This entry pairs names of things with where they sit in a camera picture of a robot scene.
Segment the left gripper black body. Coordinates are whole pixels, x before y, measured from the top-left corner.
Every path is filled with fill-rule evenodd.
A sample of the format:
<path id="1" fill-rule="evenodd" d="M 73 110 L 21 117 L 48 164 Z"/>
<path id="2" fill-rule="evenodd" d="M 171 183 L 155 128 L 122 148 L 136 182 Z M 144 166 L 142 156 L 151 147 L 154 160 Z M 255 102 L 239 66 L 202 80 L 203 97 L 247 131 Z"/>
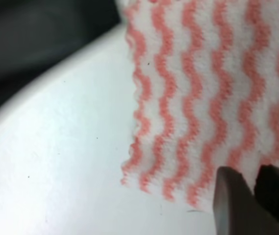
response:
<path id="1" fill-rule="evenodd" d="M 114 0 L 0 0 L 0 107 L 120 22 Z"/>

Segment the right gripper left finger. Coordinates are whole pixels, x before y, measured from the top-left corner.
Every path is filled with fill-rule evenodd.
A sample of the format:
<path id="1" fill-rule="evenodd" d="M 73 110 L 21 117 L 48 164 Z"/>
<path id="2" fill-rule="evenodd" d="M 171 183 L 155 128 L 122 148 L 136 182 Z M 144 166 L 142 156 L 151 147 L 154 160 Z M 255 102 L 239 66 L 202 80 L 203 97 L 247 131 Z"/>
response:
<path id="1" fill-rule="evenodd" d="M 257 202 L 242 174 L 230 167 L 217 171 L 213 213 L 219 235 L 279 235 L 279 222 Z"/>

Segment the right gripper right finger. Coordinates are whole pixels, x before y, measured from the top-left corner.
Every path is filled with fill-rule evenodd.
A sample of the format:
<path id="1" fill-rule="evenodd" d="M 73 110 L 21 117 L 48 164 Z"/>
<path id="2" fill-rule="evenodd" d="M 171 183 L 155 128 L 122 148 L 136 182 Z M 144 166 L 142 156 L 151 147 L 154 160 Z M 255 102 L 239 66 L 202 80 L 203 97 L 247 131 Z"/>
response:
<path id="1" fill-rule="evenodd" d="M 262 165 L 259 169 L 254 197 L 279 222 L 279 168 Z"/>

